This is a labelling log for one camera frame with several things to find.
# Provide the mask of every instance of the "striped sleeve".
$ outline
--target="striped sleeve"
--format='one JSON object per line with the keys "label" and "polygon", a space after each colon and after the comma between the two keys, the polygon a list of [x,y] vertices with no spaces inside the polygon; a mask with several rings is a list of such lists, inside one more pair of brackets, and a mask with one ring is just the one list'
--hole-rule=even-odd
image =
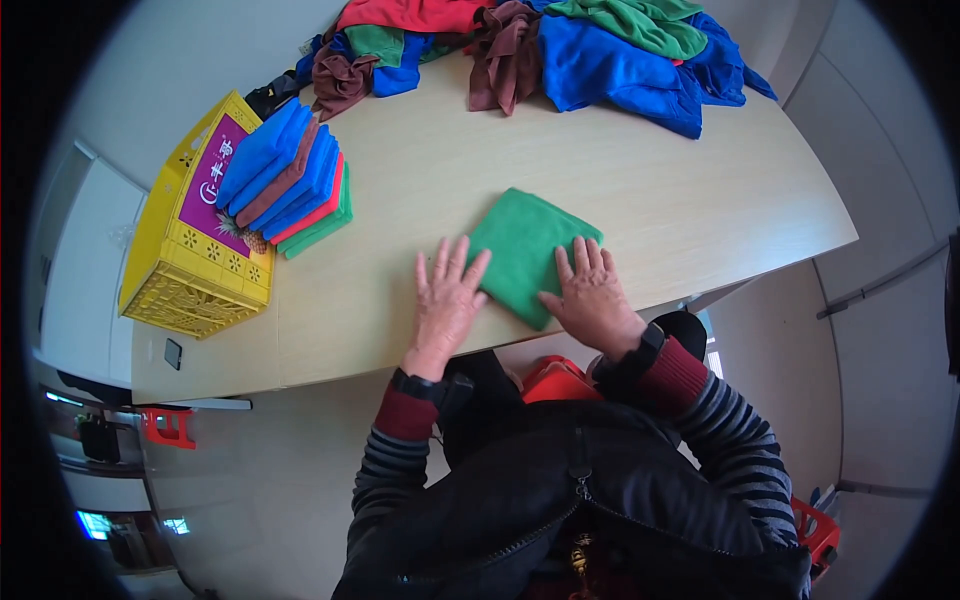
{"label": "striped sleeve", "polygon": [[350,501],[348,558],[356,542],[426,483],[426,457],[437,409],[429,400],[402,392],[405,381],[406,374],[397,370],[367,437]]}
{"label": "striped sleeve", "polygon": [[381,518],[423,489],[429,452],[426,440],[406,442],[371,427],[353,482],[353,522],[347,530],[347,556]]}
{"label": "striped sleeve", "polygon": [[[792,483],[770,423],[740,393],[710,372],[674,338],[636,384],[655,412],[673,421],[700,471],[743,502],[760,534],[796,546]],[[807,580],[803,598],[809,598]]]}
{"label": "striped sleeve", "polygon": [[701,395],[674,425],[713,485],[747,505],[780,544],[797,545],[790,476],[770,423],[712,372]]}

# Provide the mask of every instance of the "zipper pull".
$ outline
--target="zipper pull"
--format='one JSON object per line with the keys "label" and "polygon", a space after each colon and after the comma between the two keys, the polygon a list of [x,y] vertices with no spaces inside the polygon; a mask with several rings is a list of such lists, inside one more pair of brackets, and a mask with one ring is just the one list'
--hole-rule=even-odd
{"label": "zipper pull", "polygon": [[587,461],[587,440],[584,438],[584,430],[580,427],[574,430],[574,435],[576,437],[576,447],[574,448],[573,454],[574,460],[567,472],[570,474],[570,477],[577,480],[577,495],[587,502],[591,502],[593,496],[590,495],[587,489],[587,479],[593,473],[593,469],[590,468],[589,462]]}

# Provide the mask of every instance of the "pineapple picture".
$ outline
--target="pineapple picture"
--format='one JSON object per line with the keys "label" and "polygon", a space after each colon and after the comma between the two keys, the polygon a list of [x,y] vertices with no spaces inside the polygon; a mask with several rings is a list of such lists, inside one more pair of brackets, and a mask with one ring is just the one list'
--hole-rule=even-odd
{"label": "pineapple picture", "polygon": [[220,219],[220,225],[217,226],[217,233],[225,233],[234,239],[238,237],[242,238],[243,243],[247,245],[247,248],[249,248],[251,252],[257,254],[267,253],[267,240],[263,239],[262,233],[252,231],[250,228],[238,227],[233,217],[222,210],[217,212],[217,218]]}

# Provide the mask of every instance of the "zipper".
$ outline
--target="zipper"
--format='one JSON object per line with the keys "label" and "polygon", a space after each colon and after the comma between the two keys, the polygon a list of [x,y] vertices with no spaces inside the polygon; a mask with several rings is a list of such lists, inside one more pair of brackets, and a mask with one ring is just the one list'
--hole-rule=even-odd
{"label": "zipper", "polygon": [[458,566],[453,566],[451,568],[439,570],[433,573],[428,573],[425,575],[398,575],[396,576],[396,580],[402,584],[436,583],[450,577],[456,577],[456,576],[462,575],[463,573],[467,573],[474,569],[489,566],[490,564],[496,563],[497,561],[500,561],[510,556],[514,552],[517,552],[517,550],[520,550],[521,548],[529,545],[531,542],[536,541],[540,536],[546,533],[549,529],[556,527],[557,525],[566,521],[566,519],[570,515],[573,515],[573,512],[577,510],[577,507],[580,506],[580,502],[581,502],[581,498],[578,496],[577,499],[573,502],[573,505],[570,506],[570,508],[568,508],[562,515],[558,516],[557,518],[554,518],[549,523],[538,528],[536,531],[532,531],[526,536],[523,536],[519,540],[511,543],[509,546],[505,548],[501,548],[500,550],[497,550],[496,552],[493,552],[491,554],[488,554],[482,559],[471,561],[469,563],[461,564]]}
{"label": "zipper", "polygon": [[577,495],[586,502],[593,502],[593,496],[587,487],[587,480],[593,474],[590,462],[587,458],[587,438],[584,436],[582,427],[573,430],[573,462],[567,469],[570,477],[577,480]]}
{"label": "zipper", "polygon": [[[590,463],[588,459],[587,438],[584,435],[583,428],[577,427],[576,429],[574,429],[573,435],[574,435],[573,461],[571,462],[570,467],[567,469],[567,473],[569,473],[570,477],[572,477],[577,482],[576,499],[574,500],[573,504],[562,515],[554,518],[553,520],[541,526],[537,530],[532,531],[526,536],[523,536],[519,540],[511,543],[509,546],[502,548],[500,550],[497,550],[496,552],[493,552],[477,561],[471,561],[466,564],[453,566],[451,568],[435,571],[433,573],[429,573],[425,575],[397,575],[395,576],[395,579],[402,584],[436,583],[444,579],[455,577],[463,573],[466,573],[468,571],[472,571],[477,568],[483,568],[490,564],[496,563],[497,561],[500,561],[510,556],[514,552],[517,552],[517,550],[520,550],[521,548],[529,545],[531,542],[535,541],[537,538],[539,538],[544,533],[546,533],[549,529],[563,523],[570,515],[573,515],[573,512],[577,510],[581,502],[587,502],[591,506],[597,508],[598,510],[601,510],[609,515],[618,516],[619,518],[628,520],[636,525],[639,525],[640,527],[643,527],[644,529],[655,531],[659,534],[668,536],[675,540],[681,540],[685,543],[696,546],[698,548],[709,550],[710,552],[713,552],[715,554],[733,556],[732,552],[721,550],[719,548],[711,548],[709,546],[704,546],[700,543],[687,540],[686,538],[678,536],[677,534],[674,534],[669,531],[665,531],[659,527],[654,527],[653,525],[644,523],[643,521],[639,521],[631,516],[622,515],[613,509],[609,509],[603,506],[602,504],[597,503],[597,501],[593,499],[593,495],[590,493],[589,486],[588,486],[588,480],[590,476],[593,474],[593,469],[590,467]],[[789,550],[791,549],[791,547],[785,546],[782,549]]]}
{"label": "zipper", "polygon": [[635,518],[632,518],[630,516],[622,515],[613,509],[609,509],[606,506],[598,504],[597,501],[593,499],[592,494],[590,494],[590,490],[587,485],[587,480],[592,475],[593,469],[590,467],[589,460],[588,460],[587,438],[584,436],[584,430],[581,427],[577,427],[574,430],[574,437],[576,439],[575,453],[574,453],[575,459],[574,459],[574,464],[570,466],[570,469],[568,472],[570,473],[571,477],[577,480],[577,495],[580,496],[580,498],[584,502],[589,503],[591,506],[594,506],[597,509],[605,513],[608,513],[609,515],[619,516],[620,518],[627,519],[628,521],[635,523],[636,525],[639,525],[645,529],[656,531],[657,533],[663,534],[665,536],[669,536],[676,540],[682,540],[690,545],[694,545],[706,550],[710,550],[711,552],[715,552],[717,554],[725,554],[727,556],[733,556],[731,552],[727,552],[726,550],[721,550],[719,548],[711,548],[709,546],[704,546],[702,544],[695,543],[691,540],[682,538],[675,533],[664,531],[659,527],[654,527],[653,525],[649,525],[642,521],[636,520]]}
{"label": "zipper", "polygon": [[514,552],[517,552],[517,550],[523,548],[542,536],[550,528],[556,527],[557,525],[563,523],[570,515],[573,515],[573,512],[577,510],[577,507],[580,506],[581,502],[593,502],[593,496],[590,495],[590,492],[587,488],[587,479],[592,474],[592,469],[590,468],[589,461],[587,460],[587,439],[584,437],[584,430],[581,427],[577,427],[573,433],[575,438],[573,445],[573,461],[571,462],[570,467],[567,469],[567,472],[577,481],[577,497],[570,508],[568,508],[561,516],[551,520],[549,523],[538,528],[536,531],[530,532],[526,536],[523,536],[506,548],[497,550],[496,552],[493,552],[492,554],[489,554],[477,561],[471,561],[467,564],[462,564],[426,575],[398,575],[396,576],[396,579],[402,584],[434,583],[448,577],[466,573],[473,569],[483,568],[484,566],[488,566],[510,556]]}

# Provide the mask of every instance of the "light wooden tabletop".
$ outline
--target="light wooden tabletop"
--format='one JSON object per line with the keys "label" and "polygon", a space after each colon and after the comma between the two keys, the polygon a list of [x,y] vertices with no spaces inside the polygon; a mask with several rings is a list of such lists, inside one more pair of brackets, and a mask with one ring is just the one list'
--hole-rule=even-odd
{"label": "light wooden tabletop", "polygon": [[[613,107],[558,113],[539,96],[467,111],[472,59],[420,67],[420,88],[328,121],[350,165],[354,220],[277,258],[270,308],[197,342],[137,323],[134,403],[228,396],[347,377],[399,362],[411,332],[413,264],[469,233],[511,186],[598,227],[633,308],[704,293],[856,239],[817,157],[780,107],[704,107],[688,140]],[[310,87],[300,101],[311,104]],[[556,330],[553,324],[548,331]],[[463,351],[536,337],[491,302]],[[167,337],[181,370],[163,360]]]}

